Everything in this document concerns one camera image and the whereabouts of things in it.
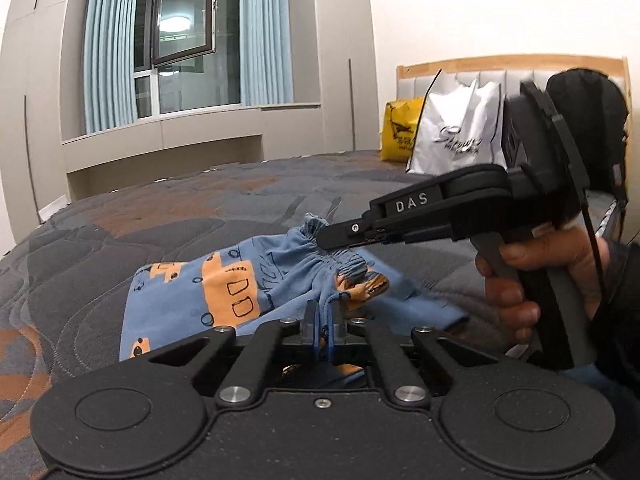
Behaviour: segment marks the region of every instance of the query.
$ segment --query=open window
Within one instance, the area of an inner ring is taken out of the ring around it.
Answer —
[[[133,34],[134,70],[151,70],[151,20],[154,0],[136,0]]]
[[[153,67],[216,51],[216,0],[154,0],[152,16]]]

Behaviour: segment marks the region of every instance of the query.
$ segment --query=black backpack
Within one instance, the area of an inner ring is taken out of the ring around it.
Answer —
[[[626,196],[626,101],[603,73],[572,68],[549,78],[546,92],[569,126],[589,175],[590,189],[611,193],[622,211]]]

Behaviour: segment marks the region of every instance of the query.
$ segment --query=bed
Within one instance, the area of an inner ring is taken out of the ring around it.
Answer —
[[[449,60],[398,69],[398,94],[419,92],[439,67],[448,72],[516,69],[516,57]],[[527,70],[621,67],[624,60],[521,57]],[[614,78],[618,72],[609,70]],[[133,273],[160,261],[187,261],[259,234],[281,234],[306,212],[337,222],[359,216],[373,198],[415,182],[403,164],[377,152],[352,152],[230,164],[75,202],[0,261],[0,478],[37,478],[44,464],[30,437],[30,409],[58,381],[118,359],[122,317]],[[615,236],[612,199],[590,196],[594,223]],[[464,308],[461,333],[505,350],[494,311],[483,301],[475,251],[440,240],[370,250],[422,286]]]

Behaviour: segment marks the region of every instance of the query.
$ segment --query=hand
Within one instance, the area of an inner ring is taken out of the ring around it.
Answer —
[[[609,245],[602,238],[596,240],[606,272],[610,259]],[[600,304],[600,285],[585,229],[574,227],[526,242],[507,244],[500,247],[500,254],[505,263],[518,270],[567,267],[582,294],[587,316],[593,319]],[[479,254],[476,256],[476,267],[485,277],[487,301],[500,309],[500,321],[513,331],[517,341],[528,341],[533,334],[533,326],[540,319],[539,306],[526,300],[519,283],[495,276],[489,262]]]

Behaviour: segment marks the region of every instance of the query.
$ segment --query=wooden headboard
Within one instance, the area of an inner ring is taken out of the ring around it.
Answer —
[[[420,65],[399,66],[398,80],[434,75],[444,72],[482,72],[483,70],[568,70],[570,68],[591,68],[610,77],[625,81],[625,100],[629,116],[626,120],[626,159],[629,167],[631,155],[631,133],[633,132],[631,78],[626,57],[572,56],[571,54],[505,54],[504,56],[461,57],[422,63]]]

